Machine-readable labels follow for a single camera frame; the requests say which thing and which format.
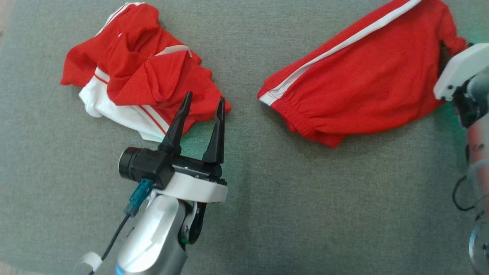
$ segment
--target camera lens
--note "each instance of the camera lens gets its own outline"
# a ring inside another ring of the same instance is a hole
[[[119,174],[124,179],[134,180],[132,174],[130,173],[131,166],[134,163],[134,160],[142,151],[140,148],[129,147],[124,152],[122,152],[121,157],[119,158]]]

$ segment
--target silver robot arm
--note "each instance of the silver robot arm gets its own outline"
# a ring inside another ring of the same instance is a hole
[[[473,45],[446,65],[435,96],[453,101],[467,128],[467,180],[477,196],[469,255],[477,275],[489,275],[489,44]]]
[[[226,198],[227,184],[221,179],[225,101],[219,101],[209,146],[202,160],[197,160],[180,155],[191,100],[189,92],[158,150],[129,147],[121,155],[121,176],[139,182],[138,189],[143,186],[133,197],[144,199],[151,194],[118,252],[117,275],[180,274],[187,259],[185,248],[195,243],[202,229],[206,204]],[[132,203],[133,198],[125,212],[134,216]]]

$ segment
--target black cable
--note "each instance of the black cable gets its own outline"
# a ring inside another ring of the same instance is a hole
[[[119,228],[117,228],[117,230],[115,231],[114,233],[114,236],[112,237],[112,240],[111,240],[111,243],[109,244],[109,246],[107,246],[107,249],[105,250],[105,253],[102,255],[102,261],[105,260],[105,258],[107,258],[107,255],[109,255],[109,252],[111,251],[112,249],[112,246],[114,245],[115,243],[115,240],[117,239],[117,236],[119,235],[119,233],[121,232],[122,228],[124,227],[124,225],[126,224],[127,220],[129,220],[129,217],[131,215],[129,214],[126,214],[126,216],[124,217],[124,220],[122,220],[122,223],[119,225]],[[95,272],[92,270],[89,275],[93,275]]]
[[[455,205],[455,207],[460,210],[460,211],[469,211],[471,209],[474,209],[475,208],[475,205],[473,206],[470,206],[470,207],[467,207],[467,208],[463,208],[461,207],[458,202],[457,202],[457,199],[455,198],[455,195],[457,194],[457,190],[458,190],[458,187],[460,186],[460,184],[465,181],[467,179],[467,176],[463,176],[461,177],[457,183],[455,184],[455,187],[453,188],[453,192],[452,192],[452,201],[453,201],[453,204]]]

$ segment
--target red garment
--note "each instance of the red garment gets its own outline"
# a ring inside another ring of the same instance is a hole
[[[123,5],[95,37],[68,52],[61,80],[62,85],[90,90],[82,91],[80,97],[91,115],[108,116],[137,129],[143,137],[157,136],[150,139],[166,134],[188,91],[193,92],[193,100],[184,133],[196,121],[212,119],[222,97],[211,81],[212,72],[201,67],[200,57],[158,24],[158,14],[156,8],[144,3]],[[115,113],[108,111],[104,107],[108,103],[100,103],[105,96],[100,93],[106,93],[116,106],[135,106],[139,111],[129,109],[128,113],[127,108],[115,106],[111,107]],[[159,133],[139,129],[138,123],[149,120],[133,119],[135,115],[149,116]]]
[[[336,147],[352,134],[399,127],[443,102],[440,42],[466,49],[440,0],[394,0],[368,14],[304,58],[269,77],[258,98],[292,132]]]

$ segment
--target white stripe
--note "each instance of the white stripe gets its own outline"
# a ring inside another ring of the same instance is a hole
[[[165,132],[168,131],[168,123],[166,123],[165,120],[149,105],[141,105],[142,108],[144,108],[155,120],[158,122],[158,124],[165,130]]]
[[[340,44],[336,45],[332,49],[330,49],[327,52],[324,52],[320,55],[318,55],[316,58],[312,59],[311,61],[305,63],[302,65],[300,68],[298,68],[295,72],[293,72],[291,75],[289,75],[282,83],[280,83],[277,87],[267,91],[264,95],[260,97],[260,101],[266,103],[267,105],[272,105],[275,100],[281,98],[285,92],[289,89],[289,87],[302,75],[304,74],[309,67],[311,67],[312,64],[334,54],[335,52],[338,52],[347,46],[357,42],[358,40],[364,38],[365,36],[369,35],[370,33],[386,26],[388,23],[392,22],[394,19],[398,18],[399,16],[403,15],[410,9],[412,9],[414,6],[416,6],[418,3],[420,3],[421,0],[410,0],[406,4],[402,5],[401,7],[391,11],[381,19],[375,21],[371,25],[367,26],[365,29],[359,31],[358,33],[354,34],[353,36],[349,37],[347,40],[341,42]]]
[[[107,18],[107,21],[105,22],[105,25],[97,32],[97,35],[99,35],[113,20],[114,18],[116,18],[117,16],[119,16],[127,7],[129,7],[130,5],[141,5],[143,4],[144,2],[133,2],[133,3],[126,3],[125,5],[122,6],[122,8],[118,8],[117,11],[113,12],[109,18]]]
[[[192,52],[190,51],[190,48],[185,46],[185,45],[175,45],[175,46],[166,47],[161,52],[155,54],[155,56],[167,54],[167,53],[172,53],[172,52],[177,52],[177,51],[181,51],[181,50],[187,50],[190,54],[190,57],[192,57]]]
[[[95,68],[95,75],[100,77],[100,79],[104,80],[105,82],[109,82],[111,77],[104,73],[101,69],[99,69],[98,67]]]

